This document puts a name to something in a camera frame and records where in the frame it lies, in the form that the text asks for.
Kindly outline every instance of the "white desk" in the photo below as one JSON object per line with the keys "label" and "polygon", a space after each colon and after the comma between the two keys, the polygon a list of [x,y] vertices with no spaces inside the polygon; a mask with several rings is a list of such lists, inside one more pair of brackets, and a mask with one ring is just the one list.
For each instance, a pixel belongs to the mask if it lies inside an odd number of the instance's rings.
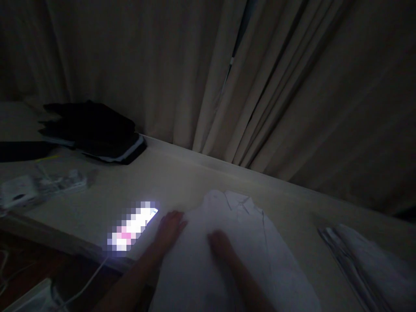
{"label": "white desk", "polygon": [[[101,164],[61,150],[62,157],[44,163],[48,173],[64,174],[77,168],[94,177],[86,192],[69,196],[79,216],[60,198],[54,198],[0,219],[0,228],[97,258],[109,227],[123,219],[121,215],[127,213],[131,202],[159,201],[162,211],[186,211],[197,207],[211,189],[232,190],[251,196],[274,222],[315,288],[323,311],[362,308],[317,227],[343,223],[416,265],[416,227],[411,224],[165,142],[150,138],[147,142],[148,149],[128,166]],[[40,175],[34,162],[1,163],[0,173],[0,182],[22,174]],[[128,258],[135,259],[139,253],[137,245]],[[130,263],[129,259],[118,259],[111,264],[124,264],[120,268],[125,270]]]}

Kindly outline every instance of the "finger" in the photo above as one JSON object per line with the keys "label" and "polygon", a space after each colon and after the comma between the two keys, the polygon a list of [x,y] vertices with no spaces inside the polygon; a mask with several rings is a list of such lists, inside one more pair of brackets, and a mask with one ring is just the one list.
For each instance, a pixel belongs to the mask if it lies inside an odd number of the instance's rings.
{"label": "finger", "polygon": [[186,225],[188,224],[188,221],[183,221],[180,225],[179,225],[179,233],[182,233],[183,229],[186,227]]}
{"label": "finger", "polygon": [[175,211],[175,219],[181,220],[183,217],[183,212]]}

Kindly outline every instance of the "dark fabric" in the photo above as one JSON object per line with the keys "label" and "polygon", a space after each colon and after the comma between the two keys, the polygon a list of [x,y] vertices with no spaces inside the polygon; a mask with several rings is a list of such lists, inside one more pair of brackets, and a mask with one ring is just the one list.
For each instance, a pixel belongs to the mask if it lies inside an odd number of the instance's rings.
{"label": "dark fabric", "polygon": [[[74,148],[93,156],[118,158],[139,139],[134,122],[101,103],[46,104],[44,108],[61,118],[42,122],[43,136],[74,142]],[[120,163],[132,162],[140,149]]]}
{"label": "dark fabric", "polygon": [[56,147],[48,142],[0,142],[0,163],[44,158]]}
{"label": "dark fabric", "polygon": [[117,158],[122,156],[139,139],[138,133],[131,133],[121,138],[116,144],[107,144],[91,139],[79,139],[75,142],[75,147],[88,154]]}
{"label": "dark fabric", "polygon": [[[147,148],[147,145],[146,145],[146,142],[145,141],[143,141],[143,143],[142,144],[140,144],[127,158],[125,158],[125,159],[123,159],[122,161],[120,161],[120,162],[118,162],[118,161],[115,161],[115,162],[112,162],[112,163],[118,163],[118,164],[121,164],[121,165],[129,165],[129,164],[131,164],[137,157],[139,157],[139,155],[141,154],[141,153],[143,153],[144,151],[145,151],[145,149]],[[98,158],[98,157],[95,157],[95,156],[92,156],[92,155],[88,155],[88,154],[84,154],[85,156],[87,156],[88,158],[92,158],[92,159],[95,159],[95,160],[98,160],[99,162],[102,162],[102,163],[107,163],[107,161],[105,161],[105,160],[102,160],[102,159],[100,159],[100,158]]]}
{"label": "dark fabric", "polygon": [[76,143],[83,140],[97,144],[97,148],[112,148],[120,141],[128,140],[135,130],[133,121],[101,103],[87,101],[46,104],[43,107],[62,117],[58,121],[43,122],[45,129],[39,132],[49,137],[59,137]]}

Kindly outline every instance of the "beige curtain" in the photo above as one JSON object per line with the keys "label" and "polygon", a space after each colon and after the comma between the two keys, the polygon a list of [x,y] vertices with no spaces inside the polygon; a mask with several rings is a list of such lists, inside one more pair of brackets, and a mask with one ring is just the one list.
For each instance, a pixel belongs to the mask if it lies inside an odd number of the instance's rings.
{"label": "beige curtain", "polygon": [[385,213],[414,206],[414,11],[259,1],[201,151]]}
{"label": "beige curtain", "polygon": [[192,148],[202,99],[218,98],[224,84],[245,4],[2,1],[13,93],[38,108],[102,102],[145,134]]}
{"label": "beige curtain", "polygon": [[415,2],[257,0],[231,59],[245,3],[2,1],[0,97],[92,99],[236,165],[415,206]]}

